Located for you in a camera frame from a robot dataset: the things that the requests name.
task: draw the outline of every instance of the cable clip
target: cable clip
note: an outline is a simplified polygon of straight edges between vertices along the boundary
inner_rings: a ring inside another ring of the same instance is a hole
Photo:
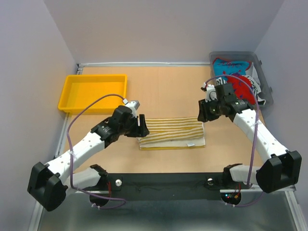
[[[68,153],[73,156],[73,160],[77,160],[77,157],[76,157],[74,151],[69,151]]]
[[[251,127],[254,127],[256,124],[262,124],[262,122],[258,120],[256,123],[252,124]]]

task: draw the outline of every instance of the wire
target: wire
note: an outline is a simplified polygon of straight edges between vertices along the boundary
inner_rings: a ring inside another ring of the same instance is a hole
[[[241,184],[239,183],[239,187],[240,187],[240,189],[239,189],[239,192],[236,194],[236,196],[239,196],[240,195],[240,193],[241,193]]]
[[[257,111],[256,111],[256,122],[255,122],[255,132],[254,132],[254,139],[253,139],[253,142],[252,142],[252,150],[251,150],[251,157],[250,157],[250,165],[249,165],[249,171],[248,171],[248,178],[247,178],[247,185],[250,186],[250,178],[251,178],[251,173],[252,173],[252,167],[253,167],[253,164],[254,164],[254,157],[255,157],[255,149],[256,149],[256,144],[257,144],[257,133],[258,133],[258,121],[259,121],[259,104],[258,104],[258,101],[257,101],[257,98],[253,92],[253,90],[250,88],[250,86],[245,83],[243,80],[241,80],[240,78],[236,77],[236,76],[232,76],[232,75],[220,75],[220,76],[215,76],[213,78],[210,78],[208,79],[206,82],[205,82],[205,87],[207,87],[207,83],[213,79],[216,79],[216,78],[219,78],[219,77],[232,77],[232,78],[235,78],[239,81],[241,81],[242,83],[244,83],[250,90],[250,92],[252,93],[254,99],[255,99],[255,102],[256,102],[256,107],[257,107]]]
[[[107,187],[108,187],[108,196],[110,197],[110,184],[109,184],[109,182],[107,183]]]
[[[109,197],[111,197],[111,183],[109,182],[109,184],[108,184],[109,186],[108,186],[108,191],[109,191]]]
[[[234,190],[233,194],[235,194],[235,193],[236,193],[236,191],[237,191],[237,185],[235,186],[235,190]]]
[[[118,94],[107,94],[107,95],[104,95],[102,97],[100,97],[99,99],[97,99],[96,101],[94,101],[93,103],[91,103],[89,106],[87,106],[85,109],[83,109],[73,120],[72,122],[68,125],[67,127],[67,131],[66,131],[66,136],[67,136],[67,141],[68,141],[68,144],[69,144],[69,149],[70,149],[70,184],[71,184],[71,187],[72,189],[75,189],[77,191],[80,191],[80,192],[83,192],[87,195],[90,195],[90,196],[94,196],[96,198],[100,198],[100,199],[104,199],[104,200],[111,200],[111,201],[121,201],[122,203],[121,204],[118,204],[118,205],[115,205],[115,206],[111,206],[111,207],[100,207],[100,206],[96,206],[95,204],[93,204],[92,206],[93,207],[96,207],[98,209],[110,209],[110,208],[118,208],[118,207],[121,207],[123,206],[125,203],[126,203],[126,200],[124,198],[110,198],[110,197],[105,197],[105,196],[100,196],[100,195],[96,195],[94,193],[90,193],[86,190],[83,190],[83,189],[79,189],[78,187],[75,187],[73,185],[73,171],[74,171],[74,168],[73,168],[73,164],[74,164],[74,150],[73,150],[73,145],[72,145],[72,141],[71,141],[71,138],[69,136],[69,131],[71,129],[71,126],[73,125],[73,123],[86,111],[88,110],[90,107],[92,107],[94,104],[96,104],[98,101],[106,98],[106,97],[109,97],[109,96],[117,96],[117,97],[120,97],[122,100],[124,100],[125,98],[123,98],[121,95],[118,95]]]
[[[255,203],[257,203],[259,200],[261,200],[261,198],[263,197],[264,195],[264,192],[261,193],[261,195],[254,201],[250,202],[250,203],[247,203],[245,205],[235,205],[235,207],[247,207],[247,206],[251,206],[251,205],[254,205]]]

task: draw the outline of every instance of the red fabric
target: red fabric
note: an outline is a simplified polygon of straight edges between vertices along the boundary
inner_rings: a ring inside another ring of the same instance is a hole
[[[246,77],[241,76],[241,75],[238,75],[237,77],[240,78],[241,80],[243,80],[245,83],[247,83],[248,86],[250,86],[250,88],[252,87],[251,82],[249,81],[249,79],[247,79]],[[236,78],[228,78],[228,83],[232,83],[235,95],[239,99],[246,99],[252,105],[256,104],[254,96],[250,92],[250,89],[248,89],[248,87],[244,83],[242,83],[241,81],[239,81]]]

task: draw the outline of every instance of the screw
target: screw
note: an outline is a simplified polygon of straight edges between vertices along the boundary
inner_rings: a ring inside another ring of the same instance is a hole
[[[207,184],[208,184],[209,186],[212,186],[212,185],[214,184],[213,179],[212,179],[212,178],[207,179]]]
[[[117,179],[115,181],[115,184],[116,184],[117,187],[120,187],[122,185],[122,181],[120,179]]]

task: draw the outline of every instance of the blue fabric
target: blue fabric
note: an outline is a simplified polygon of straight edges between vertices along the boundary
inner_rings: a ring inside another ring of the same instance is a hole
[[[220,75],[232,75],[239,73],[240,75],[246,75],[246,70],[250,67],[250,62],[245,61],[225,61],[222,59],[216,59],[213,63],[215,76]]]

